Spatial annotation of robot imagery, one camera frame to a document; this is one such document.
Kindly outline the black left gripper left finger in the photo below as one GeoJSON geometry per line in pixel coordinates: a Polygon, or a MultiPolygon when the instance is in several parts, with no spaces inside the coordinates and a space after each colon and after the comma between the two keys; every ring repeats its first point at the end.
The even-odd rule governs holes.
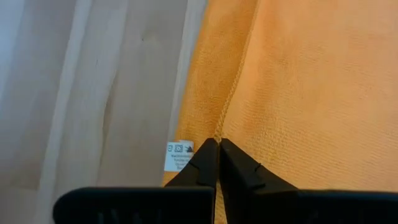
{"type": "Polygon", "coordinates": [[[213,223],[218,143],[208,138],[164,187],[84,187],[53,206],[56,224],[213,223]]]}

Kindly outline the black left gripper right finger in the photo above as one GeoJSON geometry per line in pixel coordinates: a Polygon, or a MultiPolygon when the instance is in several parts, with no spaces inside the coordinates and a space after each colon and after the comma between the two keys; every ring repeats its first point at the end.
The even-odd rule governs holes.
{"type": "Polygon", "coordinates": [[[228,223],[397,223],[397,194],[299,189],[229,139],[220,143],[228,223]]]}

